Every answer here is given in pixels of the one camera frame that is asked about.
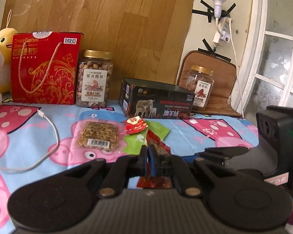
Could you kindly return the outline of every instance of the red gift box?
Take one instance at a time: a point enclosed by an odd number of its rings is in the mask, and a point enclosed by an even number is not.
[[[73,105],[82,36],[77,32],[15,34],[11,59],[13,102]]]

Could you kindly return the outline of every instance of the gold lid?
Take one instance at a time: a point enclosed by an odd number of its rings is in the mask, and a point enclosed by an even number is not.
[[[204,67],[201,67],[201,66],[198,66],[198,65],[192,65],[191,69],[196,70],[196,71],[201,72],[201,73],[204,73],[204,74],[207,74],[207,75],[212,75],[213,74],[212,70],[204,68]]]
[[[89,58],[99,58],[99,59],[111,60],[113,58],[113,53],[94,51],[94,50],[85,50],[83,56],[89,57]]]

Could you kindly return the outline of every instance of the red snack packet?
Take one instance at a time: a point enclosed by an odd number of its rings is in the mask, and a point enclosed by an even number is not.
[[[165,143],[161,141],[161,139],[153,133],[151,130],[147,131],[147,144],[150,146],[151,144],[154,145],[157,153],[159,155],[170,155],[170,147],[168,147]],[[140,177],[137,187],[140,188],[172,188],[172,183],[170,178],[168,177],[152,177],[150,175],[150,166],[149,163],[147,164],[146,169],[147,175],[145,177]]]
[[[148,127],[148,124],[139,116],[129,118],[123,121],[126,125],[126,134],[139,133]]]
[[[147,164],[147,173],[150,173],[149,163]],[[172,183],[168,177],[152,177],[147,174],[145,177],[140,177],[137,187],[140,188],[172,188]]]
[[[153,144],[159,155],[171,155],[170,147],[163,143],[155,133],[153,133],[151,130],[148,130],[146,134],[146,142],[148,146]]]

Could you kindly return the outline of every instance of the black box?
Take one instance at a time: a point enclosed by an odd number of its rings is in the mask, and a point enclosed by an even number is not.
[[[123,78],[119,105],[128,118],[188,119],[194,96],[173,84]]]

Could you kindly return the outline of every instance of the white charging cable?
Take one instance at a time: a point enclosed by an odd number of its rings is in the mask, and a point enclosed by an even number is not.
[[[215,21],[216,21],[216,29],[219,32],[220,36],[221,36],[222,35],[222,31],[219,29],[219,25],[218,25],[219,18],[218,17],[215,17]]]
[[[59,136],[59,133],[58,133],[54,123],[44,114],[43,111],[38,110],[37,114],[40,117],[46,119],[51,124],[51,126],[52,126],[52,128],[54,130],[55,136],[56,136],[56,146],[50,152],[45,154],[37,163],[35,163],[31,167],[28,167],[28,168],[25,168],[25,169],[10,169],[10,168],[0,167],[0,170],[2,170],[2,171],[10,171],[10,172],[26,172],[26,171],[30,171],[30,170],[36,168],[39,164],[41,164],[45,159],[47,159],[50,155],[52,155],[59,148],[59,146],[60,146],[60,136]]]
[[[232,44],[234,59],[236,60],[236,68],[237,68],[237,84],[238,84],[238,88],[239,88],[239,92],[240,92],[240,96],[241,96],[241,111],[242,111],[242,117],[244,118],[243,102],[242,102],[242,91],[241,91],[241,87],[240,87],[240,84],[239,84],[240,65],[238,65],[237,53],[236,53],[236,49],[234,48],[234,44],[233,44],[231,21],[232,21],[232,18],[229,18],[229,30],[230,30],[231,44]]]

